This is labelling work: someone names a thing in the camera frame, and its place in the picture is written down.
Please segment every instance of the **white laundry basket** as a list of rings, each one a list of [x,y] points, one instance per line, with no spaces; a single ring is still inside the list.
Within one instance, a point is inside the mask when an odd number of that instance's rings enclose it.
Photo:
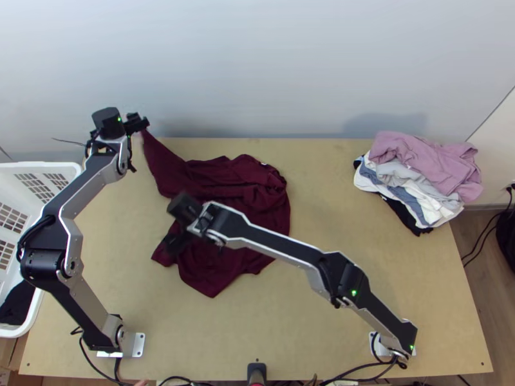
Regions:
[[[43,205],[81,173],[73,162],[0,163],[0,304],[23,278],[16,245],[41,215]],[[16,338],[32,327],[43,293],[39,288],[21,326],[0,323],[0,337]]]

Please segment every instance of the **pink shirt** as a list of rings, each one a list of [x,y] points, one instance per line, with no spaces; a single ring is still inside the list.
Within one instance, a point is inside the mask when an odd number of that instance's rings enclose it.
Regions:
[[[369,158],[385,163],[397,157],[406,167],[424,175],[443,195],[457,192],[467,203],[483,191],[480,170],[474,162],[477,152],[467,142],[442,146],[396,131],[380,131]]]

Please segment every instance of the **black fabric in basket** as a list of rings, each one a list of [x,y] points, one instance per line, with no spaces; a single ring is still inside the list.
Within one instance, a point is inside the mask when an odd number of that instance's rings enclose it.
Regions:
[[[11,289],[4,304],[0,306],[0,323],[21,326],[27,318],[33,295],[34,287],[25,280]]]

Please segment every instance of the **wooden table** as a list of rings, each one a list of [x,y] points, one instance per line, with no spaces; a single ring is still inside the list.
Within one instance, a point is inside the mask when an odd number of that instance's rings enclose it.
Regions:
[[[373,291],[418,328],[417,356],[388,376],[489,372],[492,366],[449,225],[415,237],[374,194],[353,186],[352,161],[369,140],[167,138],[182,158],[241,153],[277,167],[288,181],[291,236],[341,250],[370,278]],[[109,312],[147,334],[142,358],[124,359],[127,379],[243,380],[249,362],[268,366],[271,380],[329,378],[372,362],[371,327],[350,310],[335,310],[309,287],[304,272],[274,262],[243,275],[210,299],[176,266],[150,256],[172,218],[135,144],[136,174],[108,185],[80,214],[84,276]],[[83,359],[74,321],[44,297],[21,373],[97,377]],[[112,374],[113,360],[93,361]],[[377,369],[359,375],[377,374]]]

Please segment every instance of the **wooden floor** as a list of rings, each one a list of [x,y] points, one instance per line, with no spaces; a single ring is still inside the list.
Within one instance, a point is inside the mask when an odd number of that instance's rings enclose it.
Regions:
[[[465,255],[496,212],[465,211],[451,223],[460,255]],[[493,373],[463,374],[471,386],[515,385],[515,274],[501,254],[494,234],[488,238],[482,254],[470,263],[467,277],[478,308],[483,332],[487,341]],[[464,386],[457,376],[429,377],[428,379],[388,379],[393,385],[411,385],[414,381],[426,386]],[[44,386],[107,386],[108,381],[45,378]]]

